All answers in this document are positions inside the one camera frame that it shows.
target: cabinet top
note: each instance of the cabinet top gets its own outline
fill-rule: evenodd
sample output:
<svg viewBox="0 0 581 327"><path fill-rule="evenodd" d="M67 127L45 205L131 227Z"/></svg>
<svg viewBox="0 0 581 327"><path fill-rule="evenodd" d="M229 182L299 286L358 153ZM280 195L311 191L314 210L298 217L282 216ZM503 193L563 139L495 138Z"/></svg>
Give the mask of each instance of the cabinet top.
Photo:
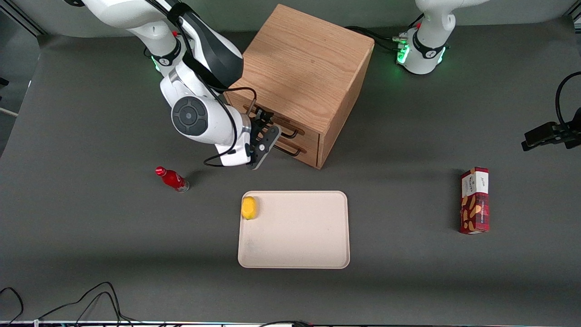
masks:
<svg viewBox="0 0 581 327"><path fill-rule="evenodd" d="M373 39L278 5L244 52L244 74L259 105L326 133L373 50Z"/></svg>

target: gray tabletop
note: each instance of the gray tabletop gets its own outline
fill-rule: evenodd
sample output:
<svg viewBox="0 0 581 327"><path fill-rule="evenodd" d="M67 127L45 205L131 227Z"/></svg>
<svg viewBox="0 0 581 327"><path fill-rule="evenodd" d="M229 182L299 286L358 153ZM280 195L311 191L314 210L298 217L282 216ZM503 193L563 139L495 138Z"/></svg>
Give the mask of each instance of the gray tabletop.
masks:
<svg viewBox="0 0 581 327"><path fill-rule="evenodd" d="M241 48L252 39L227 36ZM555 89L581 68L570 20L459 27L428 76L376 49L321 171L279 152L256 172L204 167L215 149L174 130L136 38L40 42L0 160L0 286L21 292L23 318L109 280L123 311L147 320L581 324L581 150L520 146L556 120ZM566 119L580 87L564 90ZM158 165L191 190L164 186ZM490 169L491 231L466 236L459 174L474 166ZM345 192L350 265L239 266L249 190ZM103 304L89 318L113 317Z"/></svg>

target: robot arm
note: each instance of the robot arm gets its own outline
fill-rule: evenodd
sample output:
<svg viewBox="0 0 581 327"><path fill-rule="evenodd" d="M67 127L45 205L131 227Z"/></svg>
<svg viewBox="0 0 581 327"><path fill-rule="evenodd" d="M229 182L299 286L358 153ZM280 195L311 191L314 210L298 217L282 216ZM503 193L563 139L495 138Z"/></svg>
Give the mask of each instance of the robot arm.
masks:
<svg viewBox="0 0 581 327"><path fill-rule="evenodd" d="M415 0L424 13L421 27L400 34L406 40L397 63L414 74L428 74L442 61L445 44L456 27L452 13L458 8L476 6L489 0Z"/></svg>
<svg viewBox="0 0 581 327"><path fill-rule="evenodd" d="M220 158L219 166L260 166L281 130L271 126L258 138L271 123L270 116L257 115L251 121L219 99L219 93L242 76L243 58L234 44L179 0L83 2L99 20L128 30L147 46L164 76L160 88L171 107L176 130L191 140L216 146L219 154L205 164ZM164 18L175 24L182 36L174 36Z"/></svg>

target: red box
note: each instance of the red box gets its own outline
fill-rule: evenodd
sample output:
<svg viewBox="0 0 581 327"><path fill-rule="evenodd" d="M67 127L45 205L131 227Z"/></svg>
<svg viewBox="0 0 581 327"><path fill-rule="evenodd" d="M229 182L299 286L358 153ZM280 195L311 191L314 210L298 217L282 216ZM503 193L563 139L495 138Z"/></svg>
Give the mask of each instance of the red box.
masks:
<svg viewBox="0 0 581 327"><path fill-rule="evenodd" d="M488 232L488 168L475 167L462 175L460 233Z"/></svg>

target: wall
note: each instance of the wall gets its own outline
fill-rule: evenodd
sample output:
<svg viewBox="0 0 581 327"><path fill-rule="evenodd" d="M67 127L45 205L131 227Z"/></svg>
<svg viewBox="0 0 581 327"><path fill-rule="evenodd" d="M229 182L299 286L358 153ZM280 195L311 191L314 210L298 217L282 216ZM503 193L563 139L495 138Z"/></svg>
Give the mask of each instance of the wall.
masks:
<svg viewBox="0 0 581 327"><path fill-rule="evenodd" d="M52 34L78 37L129 35L104 25L86 8L63 0L12 0ZM403 26L419 11L412 0L183 0L217 30L258 30L277 3L338 25ZM460 25L537 23L561 16L575 0L491 0L456 11Z"/></svg>

